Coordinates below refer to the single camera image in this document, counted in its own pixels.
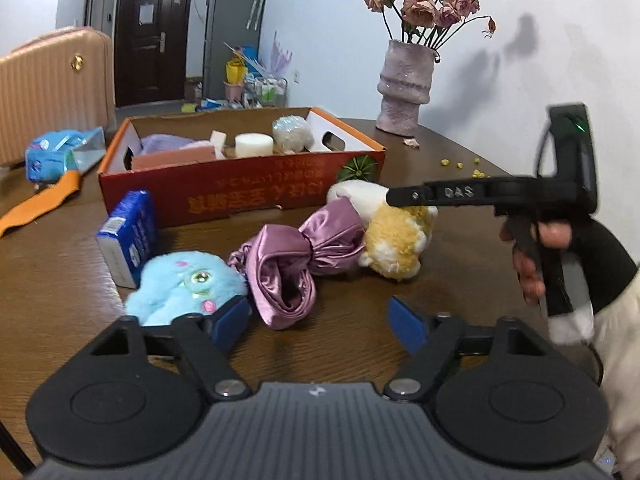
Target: pink satin bow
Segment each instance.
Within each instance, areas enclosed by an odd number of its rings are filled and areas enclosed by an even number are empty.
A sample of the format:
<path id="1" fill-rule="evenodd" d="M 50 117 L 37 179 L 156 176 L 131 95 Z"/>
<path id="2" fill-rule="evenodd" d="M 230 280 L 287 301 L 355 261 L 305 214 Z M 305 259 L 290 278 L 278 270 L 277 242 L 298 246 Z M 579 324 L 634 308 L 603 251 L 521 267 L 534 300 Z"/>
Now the pink satin bow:
<path id="1" fill-rule="evenodd" d="M 357 264 L 364 228 L 347 197 L 330 202 L 299 229 L 265 225 L 231 254 L 246 275 L 264 322 L 282 330 L 306 317 L 316 302 L 313 275 L 338 274 Z"/>

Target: gray refrigerator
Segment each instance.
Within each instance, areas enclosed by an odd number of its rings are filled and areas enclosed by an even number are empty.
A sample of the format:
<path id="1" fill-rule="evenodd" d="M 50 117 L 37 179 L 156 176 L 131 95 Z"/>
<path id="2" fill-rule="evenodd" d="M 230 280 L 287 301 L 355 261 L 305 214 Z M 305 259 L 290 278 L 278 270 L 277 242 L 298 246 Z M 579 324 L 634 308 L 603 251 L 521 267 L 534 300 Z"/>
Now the gray refrigerator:
<path id="1" fill-rule="evenodd" d="M 258 30 L 246 23 L 254 0 L 209 0 L 204 47 L 204 73 L 202 75 L 202 97 L 208 99 L 225 98 L 226 62 L 232 58 L 225 46 L 251 45 L 258 52 L 262 13 L 258 18 Z"/>

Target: blue and white small box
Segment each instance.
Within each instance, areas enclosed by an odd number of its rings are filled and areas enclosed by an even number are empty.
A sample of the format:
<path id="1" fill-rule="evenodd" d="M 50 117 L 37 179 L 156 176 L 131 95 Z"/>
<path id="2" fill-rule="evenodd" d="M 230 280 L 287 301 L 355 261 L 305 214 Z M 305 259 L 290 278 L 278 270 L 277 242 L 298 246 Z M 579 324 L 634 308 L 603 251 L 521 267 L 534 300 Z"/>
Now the blue and white small box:
<path id="1" fill-rule="evenodd" d="M 140 286 L 142 267 L 151 257 L 157 236 L 151 193 L 129 191 L 96 235 L 117 286 Z"/>

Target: red box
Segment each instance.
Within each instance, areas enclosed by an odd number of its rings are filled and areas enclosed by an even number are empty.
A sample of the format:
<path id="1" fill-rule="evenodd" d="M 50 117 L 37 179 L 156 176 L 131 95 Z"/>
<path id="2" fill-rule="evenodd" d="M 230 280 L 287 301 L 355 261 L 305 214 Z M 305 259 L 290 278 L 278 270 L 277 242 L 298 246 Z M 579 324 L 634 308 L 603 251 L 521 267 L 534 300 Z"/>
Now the red box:
<path id="1" fill-rule="evenodd" d="M 309 152 L 127 170 L 140 154 L 140 139 L 145 136 L 162 133 L 208 140 L 217 130 L 226 133 L 229 144 L 241 133 L 271 135 L 273 121 L 288 115 L 306 118 L 316 140 Z M 128 191 L 148 190 L 159 226 L 170 227 L 253 209 L 321 206 L 338 180 L 377 182 L 384 160 L 384 146 L 318 108 L 219 110 L 126 120 L 98 177 L 109 213 Z"/>

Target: white cylinder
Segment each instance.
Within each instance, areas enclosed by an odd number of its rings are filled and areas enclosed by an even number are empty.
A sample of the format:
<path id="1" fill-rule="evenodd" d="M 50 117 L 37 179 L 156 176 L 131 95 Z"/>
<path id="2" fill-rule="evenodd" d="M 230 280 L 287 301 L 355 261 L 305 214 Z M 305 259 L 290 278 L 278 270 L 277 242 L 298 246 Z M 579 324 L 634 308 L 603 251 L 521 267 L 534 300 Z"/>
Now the white cylinder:
<path id="1" fill-rule="evenodd" d="M 265 134 L 236 136 L 236 158 L 273 155 L 273 137 Z"/>

